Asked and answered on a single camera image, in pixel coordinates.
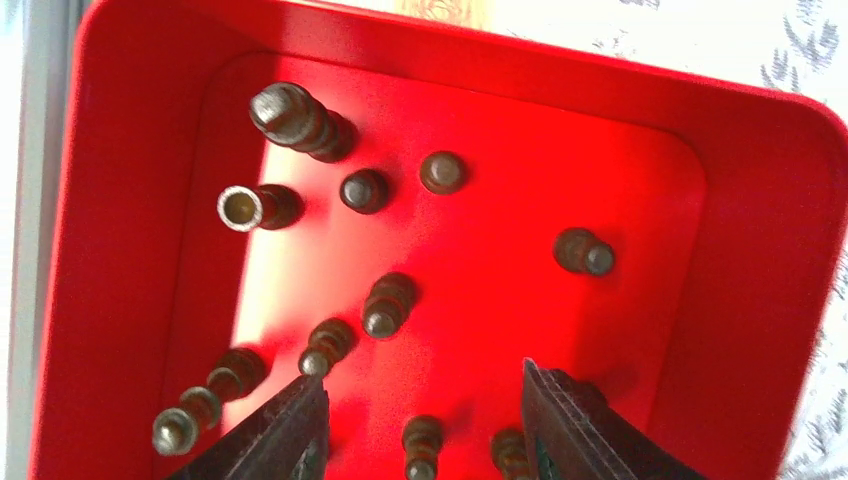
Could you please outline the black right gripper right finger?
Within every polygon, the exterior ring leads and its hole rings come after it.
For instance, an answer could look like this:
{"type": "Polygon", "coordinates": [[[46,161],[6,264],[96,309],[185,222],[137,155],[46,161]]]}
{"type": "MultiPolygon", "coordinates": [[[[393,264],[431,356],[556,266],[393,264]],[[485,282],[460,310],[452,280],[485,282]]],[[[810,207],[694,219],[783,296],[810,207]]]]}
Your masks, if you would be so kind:
{"type": "Polygon", "coordinates": [[[523,360],[521,417],[534,479],[702,479],[613,410],[593,384],[523,360]]]}

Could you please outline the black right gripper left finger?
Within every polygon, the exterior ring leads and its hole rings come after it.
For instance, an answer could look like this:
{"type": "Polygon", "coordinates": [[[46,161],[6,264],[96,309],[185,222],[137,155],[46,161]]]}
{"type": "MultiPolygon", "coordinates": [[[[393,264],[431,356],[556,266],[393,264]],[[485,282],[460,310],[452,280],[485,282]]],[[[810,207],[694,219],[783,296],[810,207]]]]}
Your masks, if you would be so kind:
{"type": "Polygon", "coordinates": [[[301,375],[170,477],[321,480],[329,433],[323,379],[301,375]]]}

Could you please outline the dark chess pawn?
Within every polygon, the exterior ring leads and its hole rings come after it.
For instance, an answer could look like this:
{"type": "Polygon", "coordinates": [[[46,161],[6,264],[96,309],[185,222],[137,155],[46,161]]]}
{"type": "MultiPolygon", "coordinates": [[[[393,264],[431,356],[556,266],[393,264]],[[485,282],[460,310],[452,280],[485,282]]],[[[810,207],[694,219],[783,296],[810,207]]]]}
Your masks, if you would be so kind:
{"type": "Polygon", "coordinates": [[[365,300],[363,330],[379,340],[395,335],[408,319],[417,298],[417,285],[409,275],[390,272],[381,276],[365,300]]]}
{"type": "Polygon", "coordinates": [[[378,170],[360,169],[346,176],[339,188],[342,203],[351,210],[371,215],[383,209],[390,199],[390,188],[378,170]]]}
{"type": "Polygon", "coordinates": [[[438,475],[438,456],[443,444],[444,432],[438,418],[431,415],[411,418],[402,433],[405,478],[434,480],[438,475]]]}
{"type": "Polygon", "coordinates": [[[298,359],[301,374],[327,376],[333,367],[353,350],[357,337],[352,327],[342,319],[329,318],[310,333],[306,348],[298,359]]]}
{"type": "Polygon", "coordinates": [[[615,266],[612,247],[580,227],[568,228],[557,235],[553,256],[560,267],[578,274],[605,276],[615,266]]]}
{"type": "Polygon", "coordinates": [[[437,151],[427,155],[419,169],[422,185],[436,195],[449,195],[460,190],[469,178],[465,161],[456,153],[437,151]]]}

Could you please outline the dark king chess piece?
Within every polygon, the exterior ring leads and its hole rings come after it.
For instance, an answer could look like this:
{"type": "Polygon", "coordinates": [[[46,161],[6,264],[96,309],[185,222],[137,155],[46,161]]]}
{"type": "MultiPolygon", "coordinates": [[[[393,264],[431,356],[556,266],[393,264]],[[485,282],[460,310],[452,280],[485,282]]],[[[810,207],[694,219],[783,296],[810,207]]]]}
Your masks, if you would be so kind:
{"type": "Polygon", "coordinates": [[[250,99],[249,116],[271,143],[323,163],[343,160],[357,141],[356,129],[347,118],[327,109],[296,83],[265,87],[250,99]]]}

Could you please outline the red plastic tray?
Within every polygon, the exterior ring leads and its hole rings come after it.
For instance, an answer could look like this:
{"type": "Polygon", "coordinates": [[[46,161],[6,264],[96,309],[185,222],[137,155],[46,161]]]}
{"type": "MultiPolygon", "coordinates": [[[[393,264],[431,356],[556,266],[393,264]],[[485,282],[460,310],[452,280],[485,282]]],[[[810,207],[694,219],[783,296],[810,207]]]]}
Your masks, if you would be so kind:
{"type": "Polygon", "coordinates": [[[595,383],[711,479],[778,472],[846,228],[847,129],[811,99],[313,2],[99,1],[77,39],[33,479],[161,479],[152,424],[231,344],[272,368],[231,428],[296,377],[309,332],[361,326],[412,277],[399,332],[327,379],[331,479],[399,479],[401,432],[443,422],[443,479],[494,479],[524,358],[595,383]],[[291,82],[355,127],[323,163],[271,143],[249,101],[291,82]],[[424,158],[469,178],[436,195],[424,158]],[[380,171],[380,211],[339,197],[380,171]],[[279,184],[283,229],[237,232],[227,187],[279,184]],[[566,271],[559,233],[608,243],[566,271]]]}

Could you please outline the floral patterned table mat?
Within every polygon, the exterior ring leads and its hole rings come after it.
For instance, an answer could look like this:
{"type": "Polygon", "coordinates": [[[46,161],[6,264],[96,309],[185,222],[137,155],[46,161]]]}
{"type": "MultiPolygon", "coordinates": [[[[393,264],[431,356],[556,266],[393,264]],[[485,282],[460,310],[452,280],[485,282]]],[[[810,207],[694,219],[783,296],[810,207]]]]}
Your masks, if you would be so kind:
{"type": "MultiPolygon", "coordinates": [[[[794,92],[847,112],[843,1],[370,1],[370,10],[794,92]]],[[[813,343],[781,479],[847,475],[847,259],[813,343]]]]}

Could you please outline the aluminium frame rail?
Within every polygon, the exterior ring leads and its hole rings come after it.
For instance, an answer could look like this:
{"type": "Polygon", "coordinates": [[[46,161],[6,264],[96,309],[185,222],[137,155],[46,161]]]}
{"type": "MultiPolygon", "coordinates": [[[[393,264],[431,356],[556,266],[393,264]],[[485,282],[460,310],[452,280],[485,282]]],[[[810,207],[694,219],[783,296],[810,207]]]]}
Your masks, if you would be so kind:
{"type": "Polygon", "coordinates": [[[86,1],[1,4],[1,476],[29,467],[72,49],[86,1]]]}

